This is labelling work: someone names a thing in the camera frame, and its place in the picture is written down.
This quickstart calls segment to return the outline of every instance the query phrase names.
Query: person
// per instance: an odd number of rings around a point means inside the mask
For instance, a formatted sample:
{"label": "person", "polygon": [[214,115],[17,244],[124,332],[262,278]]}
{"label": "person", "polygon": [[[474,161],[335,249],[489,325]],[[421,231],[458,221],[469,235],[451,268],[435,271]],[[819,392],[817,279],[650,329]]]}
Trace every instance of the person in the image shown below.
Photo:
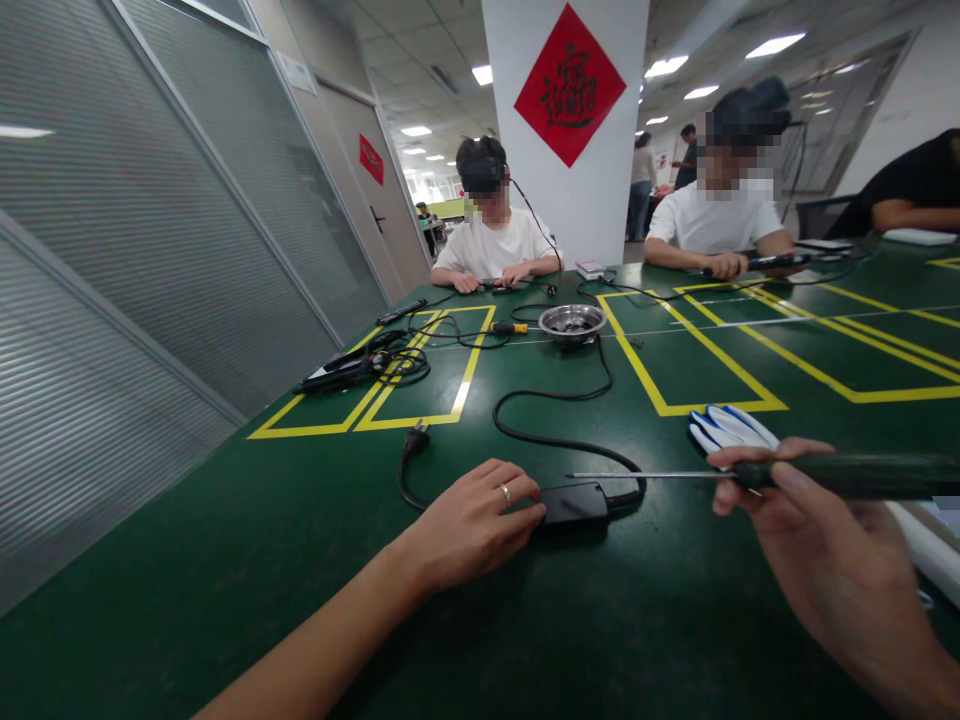
{"label": "person", "polygon": [[481,278],[498,278],[497,285],[509,287],[528,275],[563,270],[562,255],[548,240],[549,228],[531,211],[510,207],[507,154],[495,138],[464,140],[457,150],[457,172],[479,217],[469,217],[450,233],[430,282],[468,294],[483,284]]}
{"label": "person", "polygon": [[[777,218],[773,201],[746,187],[759,146],[769,141],[756,127],[737,124],[755,93],[746,88],[727,93],[709,114],[703,181],[668,195],[657,206],[647,233],[646,262],[710,270],[714,278],[732,280],[747,271],[746,252],[755,250],[764,257],[793,252],[793,238]],[[801,269],[767,274],[785,277]]]}
{"label": "person", "polygon": [[899,228],[960,233],[960,129],[947,130],[884,166],[826,238]]}
{"label": "person", "polygon": [[680,168],[673,183],[674,190],[685,188],[697,179],[697,126],[684,125],[680,131],[680,139],[687,144],[687,152],[684,153],[682,161],[674,160],[670,163],[672,167]]}
{"label": "person", "polygon": [[[425,202],[417,203],[417,219],[423,222],[427,221],[427,224],[437,220],[437,216],[430,212],[430,209],[427,207]],[[437,254],[437,240],[440,238],[438,235],[441,232],[441,228],[423,228],[423,236],[427,240],[427,246],[430,248],[430,257],[435,257]]]}
{"label": "person", "polygon": [[[708,456],[718,468],[775,462],[776,488],[756,496],[721,480],[713,511],[726,517],[740,507],[750,515],[797,618],[890,712],[958,717],[960,665],[940,645],[917,597],[916,573],[890,510],[846,503],[788,464],[830,452],[826,443],[788,438],[776,450],[728,447]],[[508,494],[532,504],[504,514]],[[515,465],[488,460],[467,473],[198,720],[325,717],[431,595],[491,572],[527,545],[546,513],[538,499],[537,483]]]}
{"label": "person", "polygon": [[643,232],[643,223],[647,218],[647,206],[650,204],[650,191],[657,179],[657,169],[653,164],[653,150],[650,139],[653,136],[641,133],[633,144],[633,170],[630,174],[630,203],[627,210],[627,242],[637,240]]}

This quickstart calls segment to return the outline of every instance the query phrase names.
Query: screwdriver handle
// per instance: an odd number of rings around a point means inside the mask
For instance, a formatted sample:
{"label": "screwdriver handle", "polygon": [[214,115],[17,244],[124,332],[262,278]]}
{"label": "screwdriver handle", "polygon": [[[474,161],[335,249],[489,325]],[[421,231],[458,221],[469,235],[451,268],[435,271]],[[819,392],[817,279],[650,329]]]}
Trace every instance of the screwdriver handle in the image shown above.
{"label": "screwdriver handle", "polygon": [[[790,464],[846,500],[929,500],[960,495],[960,461],[950,455],[807,455]],[[776,487],[771,463],[737,463],[749,490]]]}

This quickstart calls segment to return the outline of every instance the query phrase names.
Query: metal bowl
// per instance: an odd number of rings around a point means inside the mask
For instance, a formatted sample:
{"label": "metal bowl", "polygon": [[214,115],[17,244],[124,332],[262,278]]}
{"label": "metal bowl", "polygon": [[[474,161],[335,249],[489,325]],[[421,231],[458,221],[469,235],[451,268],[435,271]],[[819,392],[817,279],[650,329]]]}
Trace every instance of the metal bowl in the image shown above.
{"label": "metal bowl", "polygon": [[597,336],[607,315],[593,305],[558,305],[540,315],[540,329],[562,347],[577,347]]}

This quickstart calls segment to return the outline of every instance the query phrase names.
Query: white glove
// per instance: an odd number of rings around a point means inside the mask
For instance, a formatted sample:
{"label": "white glove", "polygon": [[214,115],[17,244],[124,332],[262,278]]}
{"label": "white glove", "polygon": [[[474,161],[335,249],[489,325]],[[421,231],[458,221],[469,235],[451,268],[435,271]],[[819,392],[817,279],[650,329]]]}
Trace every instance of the white glove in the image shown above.
{"label": "white glove", "polygon": [[690,413],[690,434],[707,453],[725,447],[765,447],[776,450],[780,440],[763,423],[733,405],[707,405],[706,413]]}

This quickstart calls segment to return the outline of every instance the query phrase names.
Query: door handle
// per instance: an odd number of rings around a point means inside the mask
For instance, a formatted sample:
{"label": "door handle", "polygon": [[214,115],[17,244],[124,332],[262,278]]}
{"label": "door handle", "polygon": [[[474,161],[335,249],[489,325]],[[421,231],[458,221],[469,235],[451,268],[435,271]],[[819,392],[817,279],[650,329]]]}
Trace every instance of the door handle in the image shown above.
{"label": "door handle", "polygon": [[383,228],[380,227],[380,221],[381,221],[381,220],[386,220],[386,218],[377,217],[377,211],[373,209],[373,205],[370,206],[370,212],[373,213],[374,222],[377,223],[377,230],[379,230],[379,231],[380,231],[380,234],[383,235]]}

